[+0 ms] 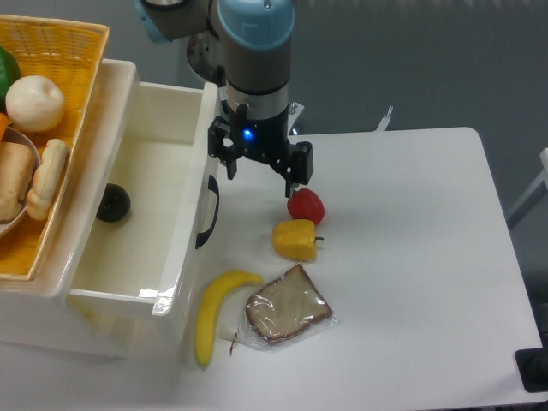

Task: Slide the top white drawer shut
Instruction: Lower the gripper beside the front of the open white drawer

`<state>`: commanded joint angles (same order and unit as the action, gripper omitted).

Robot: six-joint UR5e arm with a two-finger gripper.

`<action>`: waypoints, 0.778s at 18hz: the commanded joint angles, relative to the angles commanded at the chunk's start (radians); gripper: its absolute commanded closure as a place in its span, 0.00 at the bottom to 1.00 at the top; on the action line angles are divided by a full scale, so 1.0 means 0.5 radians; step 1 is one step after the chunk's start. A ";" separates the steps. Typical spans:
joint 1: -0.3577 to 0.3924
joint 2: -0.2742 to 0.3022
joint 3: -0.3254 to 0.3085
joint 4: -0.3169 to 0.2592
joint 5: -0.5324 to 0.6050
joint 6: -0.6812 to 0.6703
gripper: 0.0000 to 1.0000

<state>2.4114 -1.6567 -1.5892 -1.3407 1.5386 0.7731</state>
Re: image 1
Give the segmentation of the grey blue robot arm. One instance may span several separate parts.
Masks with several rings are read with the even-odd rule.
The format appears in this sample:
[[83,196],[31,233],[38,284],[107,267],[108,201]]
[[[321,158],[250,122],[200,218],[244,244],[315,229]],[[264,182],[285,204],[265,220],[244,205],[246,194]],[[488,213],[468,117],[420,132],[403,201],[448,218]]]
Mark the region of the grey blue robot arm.
[[223,86],[221,116],[208,129],[208,153],[234,178],[239,158],[269,165],[290,196],[313,174],[313,149],[292,143],[299,106],[289,100],[291,39],[295,9],[290,1],[137,1],[140,19],[154,42],[197,40],[188,59],[194,71]]

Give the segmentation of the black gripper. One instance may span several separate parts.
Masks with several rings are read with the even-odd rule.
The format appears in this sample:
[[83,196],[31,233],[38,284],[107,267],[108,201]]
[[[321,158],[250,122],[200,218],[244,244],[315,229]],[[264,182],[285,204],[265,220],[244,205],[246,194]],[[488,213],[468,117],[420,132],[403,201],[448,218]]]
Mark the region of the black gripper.
[[208,128],[208,155],[218,158],[233,180],[237,160],[247,158],[270,166],[285,180],[285,197],[290,198],[298,185],[307,185],[313,175],[313,146],[308,141],[291,143],[289,110],[266,119],[252,119],[245,104],[217,116]]

